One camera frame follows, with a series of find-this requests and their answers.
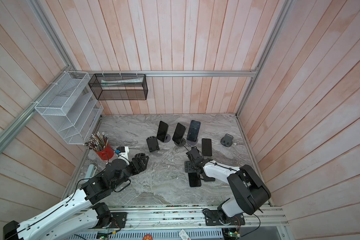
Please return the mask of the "silver-edged smartphone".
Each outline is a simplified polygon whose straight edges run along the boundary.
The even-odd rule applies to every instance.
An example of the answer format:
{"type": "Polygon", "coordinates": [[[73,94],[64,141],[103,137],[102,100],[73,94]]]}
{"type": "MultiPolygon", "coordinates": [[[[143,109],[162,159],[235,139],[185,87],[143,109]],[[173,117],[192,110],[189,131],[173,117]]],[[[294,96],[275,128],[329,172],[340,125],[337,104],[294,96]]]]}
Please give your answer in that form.
{"type": "Polygon", "coordinates": [[[212,157],[212,140],[211,139],[202,139],[202,154],[206,157],[212,157]]]}

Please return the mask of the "black folding phone stand front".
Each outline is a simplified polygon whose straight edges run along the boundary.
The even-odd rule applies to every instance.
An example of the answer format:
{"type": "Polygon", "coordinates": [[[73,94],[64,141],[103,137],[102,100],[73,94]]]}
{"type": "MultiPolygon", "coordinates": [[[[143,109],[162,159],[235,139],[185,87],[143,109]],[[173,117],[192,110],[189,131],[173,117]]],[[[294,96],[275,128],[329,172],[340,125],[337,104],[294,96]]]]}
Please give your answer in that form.
{"type": "Polygon", "coordinates": [[[208,177],[205,172],[201,173],[201,179],[205,182],[214,182],[216,179],[213,177],[208,177]]]}

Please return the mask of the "blue-edged smartphone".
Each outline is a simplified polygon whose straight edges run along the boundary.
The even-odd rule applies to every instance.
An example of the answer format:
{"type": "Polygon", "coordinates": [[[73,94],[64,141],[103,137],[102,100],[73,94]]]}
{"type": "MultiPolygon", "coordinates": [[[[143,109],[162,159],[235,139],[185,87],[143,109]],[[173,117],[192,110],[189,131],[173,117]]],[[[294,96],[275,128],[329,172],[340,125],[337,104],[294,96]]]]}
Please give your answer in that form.
{"type": "Polygon", "coordinates": [[[189,185],[191,188],[200,187],[202,185],[199,174],[197,173],[188,173],[189,185]]]}

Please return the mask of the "teal smartphone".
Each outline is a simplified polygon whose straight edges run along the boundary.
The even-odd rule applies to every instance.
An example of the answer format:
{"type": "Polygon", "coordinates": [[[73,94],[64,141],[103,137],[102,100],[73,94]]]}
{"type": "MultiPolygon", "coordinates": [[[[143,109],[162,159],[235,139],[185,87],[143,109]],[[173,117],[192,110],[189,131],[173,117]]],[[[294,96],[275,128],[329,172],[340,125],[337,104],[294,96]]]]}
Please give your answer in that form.
{"type": "Polygon", "coordinates": [[[180,123],[177,123],[175,132],[173,134],[172,140],[173,141],[178,141],[179,139],[184,137],[186,131],[186,127],[180,123]]]}

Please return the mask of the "purple smartphone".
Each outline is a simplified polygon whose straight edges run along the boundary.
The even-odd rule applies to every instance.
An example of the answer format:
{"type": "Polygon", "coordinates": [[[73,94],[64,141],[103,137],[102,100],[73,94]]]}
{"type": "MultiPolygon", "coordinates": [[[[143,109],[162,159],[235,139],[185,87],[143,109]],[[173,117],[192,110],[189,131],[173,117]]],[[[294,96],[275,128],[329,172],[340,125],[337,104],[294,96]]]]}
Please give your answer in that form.
{"type": "Polygon", "coordinates": [[[189,141],[189,142],[197,142],[200,127],[201,127],[201,122],[191,120],[188,135],[187,135],[187,141],[189,141]]]}

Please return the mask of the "purple round stand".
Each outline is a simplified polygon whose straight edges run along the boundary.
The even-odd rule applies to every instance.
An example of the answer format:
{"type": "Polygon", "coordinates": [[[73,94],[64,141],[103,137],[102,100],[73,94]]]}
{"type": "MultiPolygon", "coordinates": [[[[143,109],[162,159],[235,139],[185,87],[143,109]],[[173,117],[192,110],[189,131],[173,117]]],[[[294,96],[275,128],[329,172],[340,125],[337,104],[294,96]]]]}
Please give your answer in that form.
{"type": "Polygon", "coordinates": [[[187,144],[188,144],[189,146],[195,146],[195,145],[198,143],[198,140],[196,140],[195,142],[190,141],[190,140],[186,140],[186,142],[187,142],[187,144]]]}

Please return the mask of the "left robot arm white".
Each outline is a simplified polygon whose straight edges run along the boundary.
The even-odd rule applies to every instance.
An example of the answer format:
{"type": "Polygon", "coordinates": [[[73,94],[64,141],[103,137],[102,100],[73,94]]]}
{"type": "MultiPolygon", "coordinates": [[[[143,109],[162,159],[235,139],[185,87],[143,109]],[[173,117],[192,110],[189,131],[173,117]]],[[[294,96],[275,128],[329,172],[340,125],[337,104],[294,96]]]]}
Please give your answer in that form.
{"type": "Polygon", "coordinates": [[[147,169],[149,156],[136,154],[131,161],[124,157],[106,164],[104,170],[84,179],[79,189],[41,214],[3,227],[5,240],[63,240],[80,231],[109,227],[112,213],[102,199],[115,193],[131,176],[147,169]]]}

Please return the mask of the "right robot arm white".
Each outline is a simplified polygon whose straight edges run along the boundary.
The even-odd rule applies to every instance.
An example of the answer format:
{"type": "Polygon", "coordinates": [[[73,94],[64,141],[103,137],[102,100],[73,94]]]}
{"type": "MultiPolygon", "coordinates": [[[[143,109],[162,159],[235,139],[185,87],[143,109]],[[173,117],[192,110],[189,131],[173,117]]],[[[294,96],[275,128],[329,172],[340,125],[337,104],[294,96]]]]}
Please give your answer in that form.
{"type": "Polygon", "coordinates": [[[196,147],[192,147],[186,155],[189,160],[185,162],[185,172],[189,176],[190,187],[200,187],[202,181],[219,180],[229,185],[234,196],[220,204],[216,211],[204,210],[205,217],[225,224],[242,213],[253,215],[271,198],[270,190],[251,166],[220,164],[202,156],[196,147]]]}

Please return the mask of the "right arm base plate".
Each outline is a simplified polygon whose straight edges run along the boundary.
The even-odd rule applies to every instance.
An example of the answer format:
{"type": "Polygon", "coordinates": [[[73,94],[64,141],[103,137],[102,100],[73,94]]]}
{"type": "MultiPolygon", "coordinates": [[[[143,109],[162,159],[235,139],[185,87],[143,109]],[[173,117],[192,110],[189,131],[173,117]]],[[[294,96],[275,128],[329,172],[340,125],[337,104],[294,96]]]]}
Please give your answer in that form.
{"type": "Polygon", "coordinates": [[[241,214],[228,217],[223,211],[210,209],[203,209],[202,213],[207,226],[235,225],[240,227],[245,225],[245,219],[241,214]]]}

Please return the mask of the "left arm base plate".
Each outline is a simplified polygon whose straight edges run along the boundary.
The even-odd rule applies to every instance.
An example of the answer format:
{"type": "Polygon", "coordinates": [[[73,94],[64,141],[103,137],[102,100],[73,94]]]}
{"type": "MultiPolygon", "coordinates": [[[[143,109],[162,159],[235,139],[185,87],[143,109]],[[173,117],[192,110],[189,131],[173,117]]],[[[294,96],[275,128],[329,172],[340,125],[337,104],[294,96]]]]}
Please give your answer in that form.
{"type": "Polygon", "coordinates": [[[112,221],[110,228],[123,229],[127,221],[127,212],[112,212],[112,221]]]}

